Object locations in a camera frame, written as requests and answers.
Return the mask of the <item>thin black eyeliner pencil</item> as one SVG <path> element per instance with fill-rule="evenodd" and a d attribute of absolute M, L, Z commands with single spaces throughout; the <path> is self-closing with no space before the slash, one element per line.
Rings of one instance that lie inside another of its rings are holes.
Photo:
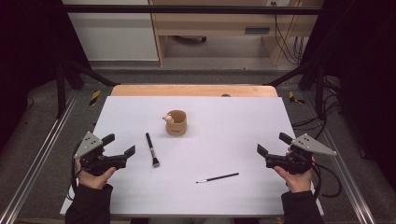
<path fill-rule="evenodd" d="M 197 180 L 195 181 L 196 184 L 201 184 L 201 183 L 206 183 L 206 182 L 210 182 L 210 181 L 215 181 L 215 180 L 220 180 L 223 178 L 229 178 L 229 177 L 233 177 L 233 176 L 238 176 L 240 175 L 239 173 L 232 173 L 232 174 L 227 174 L 227 175 L 220 175 L 220 176 L 215 176 L 215 177 L 210 177 L 207 179 L 202 179 L 202 180 Z"/>

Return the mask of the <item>large black makeup brush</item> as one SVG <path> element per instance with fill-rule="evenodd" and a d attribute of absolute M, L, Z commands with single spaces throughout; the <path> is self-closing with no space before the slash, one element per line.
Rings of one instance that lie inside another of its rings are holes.
<path fill-rule="evenodd" d="M 153 147 L 153 144 L 152 144 L 152 141 L 151 141 L 149 133 L 146 133 L 146 139 L 148 141 L 148 147 L 149 147 L 151 158 L 152 158 L 152 166 L 154 168 L 157 168 L 157 167 L 159 167 L 161 165 L 161 163 L 159 162 L 159 160 L 158 160 L 158 158 L 157 158 L 157 156 L 155 154 L 155 150 L 154 150 L 154 147 Z"/>

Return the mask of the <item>white board sheet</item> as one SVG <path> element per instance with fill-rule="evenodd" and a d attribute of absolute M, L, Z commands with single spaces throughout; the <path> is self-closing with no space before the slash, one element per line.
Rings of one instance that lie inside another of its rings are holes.
<path fill-rule="evenodd" d="M 163 117 L 187 114 L 187 131 L 170 135 Z M 266 168 L 257 145 L 283 155 L 280 133 L 292 134 L 279 97 L 109 96 L 93 130 L 115 134 L 106 154 L 135 146 L 125 168 L 109 180 L 110 210 L 120 217 L 265 217 L 282 214 L 285 181 Z M 152 166 L 146 133 L 161 163 Z M 210 177 L 238 176 L 196 184 Z"/>

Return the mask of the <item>black horizontal frame bar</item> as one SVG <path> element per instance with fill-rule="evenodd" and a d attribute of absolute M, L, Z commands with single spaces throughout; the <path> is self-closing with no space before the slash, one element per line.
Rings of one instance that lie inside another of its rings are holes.
<path fill-rule="evenodd" d="M 321 7 L 63 5 L 61 9 L 73 13 L 320 15 L 325 12 Z"/>

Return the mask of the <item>aluminium floor rail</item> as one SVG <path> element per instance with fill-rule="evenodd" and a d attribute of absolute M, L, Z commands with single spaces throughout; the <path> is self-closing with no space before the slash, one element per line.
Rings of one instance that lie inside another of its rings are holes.
<path fill-rule="evenodd" d="M 355 155 L 355 150 L 348 143 L 348 140 L 353 143 L 354 138 L 344 123 L 343 117 L 330 114 L 327 124 L 323 125 L 322 128 L 323 131 L 318 140 L 325 146 L 334 149 L 337 155 L 331 156 L 329 159 L 320 156 L 318 160 L 331 163 L 332 170 L 337 174 L 342 189 L 338 198 L 321 199 L 324 204 L 325 221 L 331 224 L 376 224 L 372 211 L 361 194 L 355 176 L 347 166 L 343 146 L 351 149 L 352 155 Z"/>
<path fill-rule="evenodd" d="M 0 224 L 13 224 L 16 220 L 76 103 L 78 95 L 79 91 L 70 92 L 64 112 L 54 121 L 45 141 L 38 150 L 35 159 L 17 188 L 13 198 L 0 215 Z"/>

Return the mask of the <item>yellow-handled clamp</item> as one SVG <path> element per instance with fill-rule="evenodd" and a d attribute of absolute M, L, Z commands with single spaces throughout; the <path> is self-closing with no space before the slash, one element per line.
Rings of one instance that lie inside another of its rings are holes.
<path fill-rule="evenodd" d="M 293 91 L 289 91 L 289 100 L 292 103 L 296 103 L 296 104 L 299 104 L 299 105 L 305 105 L 305 100 L 296 99 L 295 96 L 294 96 Z"/>
<path fill-rule="evenodd" d="M 92 98 L 91 98 L 91 100 L 90 100 L 90 102 L 89 102 L 89 105 L 95 105 L 95 103 L 96 103 L 96 101 L 97 101 L 97 99 L 98 99 L 100 93 L 101 93 L 101 91 L 100 91 L 100 90 L 97 90 L 97 91 L 95 91 L 95 92 L 92 94 Z"/>

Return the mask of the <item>black curtain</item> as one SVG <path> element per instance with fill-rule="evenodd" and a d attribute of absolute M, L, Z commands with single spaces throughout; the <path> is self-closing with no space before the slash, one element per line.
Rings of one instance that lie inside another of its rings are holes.
<path fill-rule="evenodd" d="M 63 0 L 0 0 L 0 151 L 27 109 L 30 90 L 56 78 L 59 60 L 51 41 L 65 58 L 88 67 Z"/>
<path fill-rule="evenodd" d="M 363 145 L 396 190 L 396 0 L 324 0 L 303 60 L 320 59 Z"/>

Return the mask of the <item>wooden brush holder cup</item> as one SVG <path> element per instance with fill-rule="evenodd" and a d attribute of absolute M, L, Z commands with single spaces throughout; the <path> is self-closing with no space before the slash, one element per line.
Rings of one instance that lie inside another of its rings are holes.
<path fill-rule="evenodd" d="M 169 111 L 164 117 L 165 130 L 170 135 L 183 135 L 187 131 L 187 114 L 182 110 Z"/>

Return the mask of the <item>black metal frame strut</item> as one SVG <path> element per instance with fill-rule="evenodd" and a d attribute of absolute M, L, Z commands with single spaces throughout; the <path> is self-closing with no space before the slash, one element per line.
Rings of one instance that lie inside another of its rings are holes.
<path fill-rule="evenodd" d="M 67 80 L 73 90 L 81 90 L 84 86 L 80 74 L 85 74 L 99 83 L 102 83 L 108 87 L 117 86 L 116 82 L 113 82 L 105 77 L 95 73 L 91 68 L 83 66 L 74 61 L 63 61 L 59 63 L 56 68 L 56 83 L 57 83 L 57 98 L 58 98 L 58 113 L 57 119 L 59 119 L 66 110 L 66 99 L 65 99 L 65 87 L 64 81 Z"/>
<path fill-rule="evenodd" d="M 269 83 L 265 83 L 265 86 L 277 87 L 283 82 L 296 77 L 297 75 L 302 75 L 298 88 L 301 91 L 309 90 L 313 84 L 315 87 L 315 112 L 321 120 L 325 119 L 325 109 L 323 100 L 323 91 L 325 83 L 324 70 L 318 63 L 314 63 L 312 60 L 302 63 L 297 68 L 289 71 L 286 75 L 283 75 Z"/>

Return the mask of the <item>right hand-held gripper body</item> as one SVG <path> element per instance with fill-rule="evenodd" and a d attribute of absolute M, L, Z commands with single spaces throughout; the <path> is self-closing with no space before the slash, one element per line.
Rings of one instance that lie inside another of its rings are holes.
<path fill-rule="evenodd" d="M 313 164 L 313 154 L 319 153 L 329 156 L 336 156 L 337 152 L 324 146 L 307 133 L 293 138 L 290 146 L 290 153 L 285 156 L 269 154 L 265 158 L 266 167 L 282 167 L 292 175 L 303 174 L 311 169 Z"/>

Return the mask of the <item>yellow-handled clamp left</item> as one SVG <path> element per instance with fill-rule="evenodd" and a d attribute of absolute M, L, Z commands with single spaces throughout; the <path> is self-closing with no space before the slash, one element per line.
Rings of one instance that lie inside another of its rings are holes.
<path fill-rule="evenodd" d="M 97 101 L 97 99 L 98 99 L 100 93 L 101 93 L 101 91 L 100 91 L 100 90 L 97 90 L 97 91 L 95 91 L 95 92 L 92 94 L 92 98 L 91 98 L 91 100 L 90 100 L 90 102 L 89 102 L 89 105 L 95 105 L 95 103 L 96 103 L 96 101 Z"/>

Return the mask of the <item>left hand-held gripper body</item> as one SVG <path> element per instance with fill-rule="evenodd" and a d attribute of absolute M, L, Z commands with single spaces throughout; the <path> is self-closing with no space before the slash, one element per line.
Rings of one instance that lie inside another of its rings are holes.
<path fill-rule="evenodd" d="M 110 167 L 115 167 L 116 170 L 125 168 L 128 160 L 124 153 L 115 156 L 104 155 L 102 139 L 87 132 L 74 155 L 75 159 L 79 159 L 81 169 L 95 176 L 102 175 Z"/>

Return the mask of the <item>yellow-handled clamp right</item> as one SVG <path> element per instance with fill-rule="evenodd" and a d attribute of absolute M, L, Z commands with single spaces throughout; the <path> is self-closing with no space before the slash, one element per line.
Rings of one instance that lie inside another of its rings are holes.
<path fill-rule="evenodd" d="M 289 100 L 292 103 L 296 103 L 296 104 L 299 104 L 299 105 L 305 105 L 305 100 L 296 99 L 295 96 L 294 96 L 293 91 L 289 91 Z"/>

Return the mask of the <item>person's right hand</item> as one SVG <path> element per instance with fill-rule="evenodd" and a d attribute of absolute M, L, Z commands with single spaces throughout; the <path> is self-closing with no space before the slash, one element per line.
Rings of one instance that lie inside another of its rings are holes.
<path fill-rule="evenodd" d="M 274 170 L 287 183 L 289 190 L 292 193 L 304 192 L 311 190 L 313 171 L 308 170 L 303 174 L 292 175 L 284 170 L 282 167 L 275 166 Z"/>

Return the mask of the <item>light wooden desk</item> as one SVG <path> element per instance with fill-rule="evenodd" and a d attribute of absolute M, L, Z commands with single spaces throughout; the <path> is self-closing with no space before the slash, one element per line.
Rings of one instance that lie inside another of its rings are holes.
<path fill-rule="evenodd" d="M 322 7 L 324 0 L 148 0 L 152 6 L 226 7 Z M 152 15 L 156 35 L 167 36 L 258 36 L 270 61 L 278 65 L 292 37 L 307 39 L 314 28 L 315 15 L 176 14 Z"/>

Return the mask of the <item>person's left hand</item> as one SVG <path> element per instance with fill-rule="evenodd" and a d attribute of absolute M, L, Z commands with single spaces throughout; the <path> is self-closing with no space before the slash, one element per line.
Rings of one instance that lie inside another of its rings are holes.
<path fill-rule="evenodd" d="M 110 167 L 102 175 L 95 176 L 81 169 L 79 159 L 75 160 L 75 165 L 78 168 L 78 183 L 90 189 L 102 189 L 106 185 L 107 180 L 116 172 L 115 167 Z"/>

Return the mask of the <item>white cabinet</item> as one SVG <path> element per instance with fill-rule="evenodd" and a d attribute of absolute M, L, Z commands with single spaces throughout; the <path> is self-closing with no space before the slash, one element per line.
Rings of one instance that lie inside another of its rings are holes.
<path fill-rule="evenodd" d="M 90 62 L 158 61 L 149 13 L 69 13 Z"/>

